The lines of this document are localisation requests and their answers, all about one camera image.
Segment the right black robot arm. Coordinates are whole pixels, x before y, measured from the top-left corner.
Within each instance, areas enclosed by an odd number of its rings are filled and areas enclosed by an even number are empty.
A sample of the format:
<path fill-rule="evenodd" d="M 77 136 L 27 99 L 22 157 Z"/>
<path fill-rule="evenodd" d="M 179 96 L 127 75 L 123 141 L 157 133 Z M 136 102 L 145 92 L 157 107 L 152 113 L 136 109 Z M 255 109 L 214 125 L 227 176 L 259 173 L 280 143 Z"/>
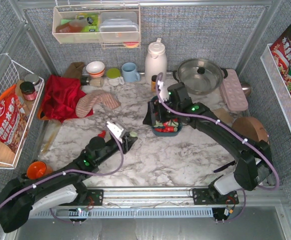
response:
<path fill-rule="evenodd" d="M 252 191 L 269 175 L 276 173 L 270 145 L 266 141 L 254 141 L 239 134 L 206 105 L 194 103 L 184 84 L 173 84 L 167 90 L 167 101 L 160 101 L 156 96 L 148 101 L 143 124 L 153 127 L 157 123 L 178 119 L 211 137 L 233 156 L 234 171 L 218 177 L 209 187 L 214 198 L 239 189 Z"/>

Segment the teal plastic storage basket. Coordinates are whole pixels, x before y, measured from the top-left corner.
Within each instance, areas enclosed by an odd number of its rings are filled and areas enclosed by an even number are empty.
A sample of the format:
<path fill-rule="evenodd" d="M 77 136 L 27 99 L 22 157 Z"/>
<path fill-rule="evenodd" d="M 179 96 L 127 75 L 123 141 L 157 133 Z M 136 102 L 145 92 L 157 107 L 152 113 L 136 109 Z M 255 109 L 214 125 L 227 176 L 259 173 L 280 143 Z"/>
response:
<path fill-rule="evenodd" d="M 154 96 L 152 100 L 159 100 L 157 96 Z M 168 127 L 168 126 L 172 126 L 172 127 L 177 127 L 177 131 L 175 132 L 166 132 L 165 130 L 163 132 L 157 132 L 154 130 L 154 128 L 164 128 Z M 182 130 L 183 128 L 183 124 L 181 122 L 181 120 L 177 117 L 175 117 L 172 120 L 169 120 L 167 122 L 164 123 L 157 123 L 155 126 L 151 126 L 152 132 L 155 136 L 157 137 L 175 137 L 179 134 L 179 132 Z"/>

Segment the green coffee capsule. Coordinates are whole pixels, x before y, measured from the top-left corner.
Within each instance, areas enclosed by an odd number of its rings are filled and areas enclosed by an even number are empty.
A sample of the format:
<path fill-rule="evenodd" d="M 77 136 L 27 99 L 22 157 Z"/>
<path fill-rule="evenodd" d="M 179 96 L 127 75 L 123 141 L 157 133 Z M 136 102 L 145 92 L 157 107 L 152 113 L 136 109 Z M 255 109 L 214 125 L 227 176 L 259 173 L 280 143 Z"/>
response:
<path fill-rule="evenodd" d="M 134 132 L 134 131 L 131 131 L 131 132 L 129 133 L 129 135 L 130 135 L 131 137 L 133 137 L 133 138 L 136 138 L 136 137 L 138 136 L 138 134 L 137 134 L 136 132 Z"/>

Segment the striped pink brown towel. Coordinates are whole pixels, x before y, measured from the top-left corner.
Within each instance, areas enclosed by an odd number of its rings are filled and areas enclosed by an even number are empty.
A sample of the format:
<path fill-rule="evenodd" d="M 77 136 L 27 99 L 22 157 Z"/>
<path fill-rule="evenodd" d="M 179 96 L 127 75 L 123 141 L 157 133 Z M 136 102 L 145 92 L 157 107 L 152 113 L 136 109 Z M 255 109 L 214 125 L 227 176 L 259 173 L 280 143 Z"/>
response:
<path fill-rule="evenodd" d="M 102 104 L 109 109 L 118 108 L 121 103 L 116 96 L 105 90 L 93 90 L 78 100 L 75 114 L 78 118 L 85 118 L 90 115 L 95 105 Z"/>

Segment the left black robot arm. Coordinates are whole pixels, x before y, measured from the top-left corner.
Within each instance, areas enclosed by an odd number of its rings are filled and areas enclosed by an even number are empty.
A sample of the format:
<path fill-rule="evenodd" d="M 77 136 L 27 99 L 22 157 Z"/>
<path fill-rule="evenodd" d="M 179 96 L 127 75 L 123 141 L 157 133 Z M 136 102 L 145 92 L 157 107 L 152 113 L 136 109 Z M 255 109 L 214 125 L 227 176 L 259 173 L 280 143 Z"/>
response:
<path fill-rule="evenodd" d="M 126 154 L 138 137 L 126 132 L 122 141 L 115 137 L 105 141 L 93 137 L 80 155 L 65 167 L 39 179 L 14 178 L 0 192 L 0 226 L 10 233 L 24 225 L 30 215 L 58 205 L 75 202 L 81 204 L 88 189 L 83 181 L 92 175 L 100 176 L 99 165 L 117 151 Z"/>

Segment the red coffee capsule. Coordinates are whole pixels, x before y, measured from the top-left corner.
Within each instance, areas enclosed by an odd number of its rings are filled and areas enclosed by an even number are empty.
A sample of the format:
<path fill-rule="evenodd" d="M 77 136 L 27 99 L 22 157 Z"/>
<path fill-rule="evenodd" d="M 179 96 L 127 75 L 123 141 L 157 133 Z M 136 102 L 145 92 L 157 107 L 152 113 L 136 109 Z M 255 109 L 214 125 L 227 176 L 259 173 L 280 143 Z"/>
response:
<path fill-rule="evenodd" d="M 164 128 L 156 127 L 156 128 L 154 128 L 154 130 L 157 131 L 157 132 L 163 132 L 165 129 Z"/>
<path fill-rule="evenodd" d="M 174 126 L 166 126 L 165 129 L 164 129 L 166 132 L 176 132 L 178 130 L 177 127 L 174 127 Z"/>
<path fill-rule="evenodd" d="M 105 130 L 102 130 L 101 133 L 99 133 L 97 136 L 104 139 L 106 136 L 106 133 L 107 132 Z"/>

